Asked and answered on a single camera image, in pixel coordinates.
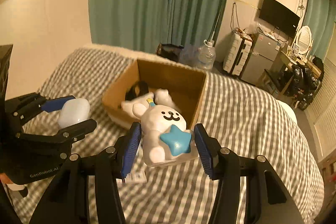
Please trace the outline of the person's left hand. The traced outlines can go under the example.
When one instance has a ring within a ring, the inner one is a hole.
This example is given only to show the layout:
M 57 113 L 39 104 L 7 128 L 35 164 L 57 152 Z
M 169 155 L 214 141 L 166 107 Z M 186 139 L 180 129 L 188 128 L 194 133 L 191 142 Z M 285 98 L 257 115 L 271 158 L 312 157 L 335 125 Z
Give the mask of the person's left hand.
M 13 182 L 10 180 L 10 178 L 5 173 L 0 174 L 0 180 L 4 184 L 9 184 L 9 185 L 13 184 Z

